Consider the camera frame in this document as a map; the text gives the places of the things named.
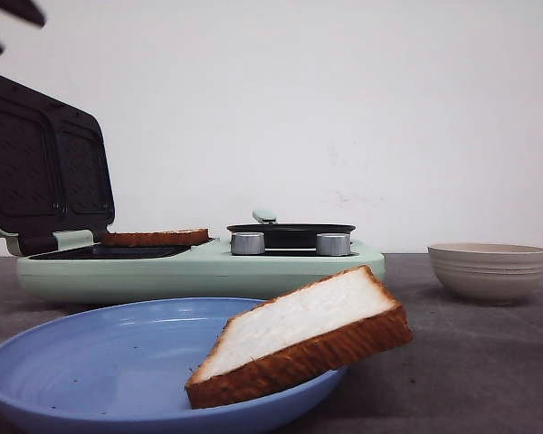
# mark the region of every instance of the gray table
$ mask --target gray table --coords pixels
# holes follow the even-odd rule
[[[386,285],[414,341],[350,366],[325,401],[277,433],[543,433],[543,282],[516,305],[480,307],[447,295],[427,255],[389,254]],[[90,308],[26,295],[14,259],[0,258],[0,342]],[[0,416],[0,434],[20,433]]]

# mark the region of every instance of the open lid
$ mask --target open lid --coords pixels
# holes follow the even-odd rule
[[[99,241],[114,215],[97,120],[0,76],[0,236],[17,241],[9,250],[58,250],[61,231]]]

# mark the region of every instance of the beige bowl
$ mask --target beige bowl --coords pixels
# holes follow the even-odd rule
[[[509,244],[434,244],[428,253],[436,277],[454,294],[508,304],[538,287],[543,249]]]

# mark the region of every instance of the toast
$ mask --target toast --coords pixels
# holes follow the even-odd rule
[[[247,401],[411,339],[402,305],[360,266],[230,318],[185,388],[194,409]]]
[[[207,229],[163,232],[105,233],[101,243],[115,247],[193,246],[209,240]]]

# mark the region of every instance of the plate rim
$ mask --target plate rim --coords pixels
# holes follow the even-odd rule
[[[146,304],[178,303],[178,302],[184,302],[184,301],[185,302],[193,301],[193,302],[199,302],[199,303],[205,303],[205,302],[213,303],[213,302],[218,302],[218,301],[249,301],[249,302],[261,303],[264,300],[261,300],[259,298],[247,298],[247,297],[181,297],[181,298],[160,298],[157,300],[145,300],[145,301],[138,301],[134,303],[124,303],[120,305],[99,307],[99,308],[87,310],[84,312],[78,312],[76,314],[61,316],[60,318],[55,318],[53,320],[46,321],[42,324],[35,325],[27,330],[24,330],[23,332],[20,332],[14,336],[11,336],[5,341],[3,341],[0,344],[0,352],[5,347],[12,344],[13,342],[18,341],[19,339],[24,339],[25,335],[39,332],[40,329],[42,328],[46,328],[53,325],[56,326],[56,324],[60,322],[73,320],[76,317],[94,315],[94,314],[98,314],[100,311],[118,310],[124,307],[141,306],[141,305],[146,305]],[[281,400],[284,397],[290,396],[292,394],[304,392],[308,388],[313,387],[319,382],[328,381],[334,376],[341,375],[344,373],[344,371],[346,371],[346,369],[347,369],[346,366],[342,366],[336,370],[327,371],[317,377],[312,378],[311,380],[308,380],[306,382],[293,386],[284,391],[275,392],[269,395],[262,396],[260,398],[255,398],[253,400],[236,402],[234,404],[222,405],[218,407],[210,407],[206,409],[178,410],[176,412],[173,412],[165,416],[147,415],[147,416],[132,416],[132,417],[127,416],[126,417],[126,416],[112,416],[109,414],[89,415],[89,414],[84,414],[84,413],[72,413],[66,410],[58,410],[58,409],[54,413],[54,412],[49,412],[48,409],[42,406],[29,404],[26,401],[12,398],[9,395],[3,393],[1,389],[0,389],[0,403],[7,405],[11,408],[24,411],[26,413],[32,413],[34,416],[40,416],[43,418],[57,419],[57,420],[79,420],[79,421],[89,421],[89,422],[96,422],[96,423],[106,423],[106,422],[140,423],[140,422],[161,422],[161,421],[167,421],[167,420],[185,421],[185,420],[191,420],[195,418],[214,416],[221,413],[249,410],[253,407],[259,407],[260,405],[268,404],[268,403],[272,404],[278,400]]]

